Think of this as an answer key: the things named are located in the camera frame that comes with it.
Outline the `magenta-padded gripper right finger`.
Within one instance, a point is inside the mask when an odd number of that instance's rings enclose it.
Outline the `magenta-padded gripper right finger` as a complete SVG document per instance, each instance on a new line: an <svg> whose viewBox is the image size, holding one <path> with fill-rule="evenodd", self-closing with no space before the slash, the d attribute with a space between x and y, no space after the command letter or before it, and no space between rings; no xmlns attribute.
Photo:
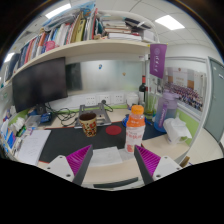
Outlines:
<svg viewBox="0 0 224 224"><path fill-rule="evenodd" d="M160 157L140 146L135 146L134 156L145 185L182 169L182 167L170 157Z"/></svg>

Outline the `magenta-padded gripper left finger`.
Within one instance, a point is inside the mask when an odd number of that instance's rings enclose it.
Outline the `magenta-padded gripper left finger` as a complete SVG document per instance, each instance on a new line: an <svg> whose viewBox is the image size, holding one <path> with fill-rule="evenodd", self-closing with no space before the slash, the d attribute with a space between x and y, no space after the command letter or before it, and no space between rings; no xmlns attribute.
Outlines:
<svg viewBox="0 0 224 224"><path fill-rule="evenodd" d="M93 147L88 145L68 156L59 155L51 161L46 170L65 180L81 186L93 155Z"/></svg>

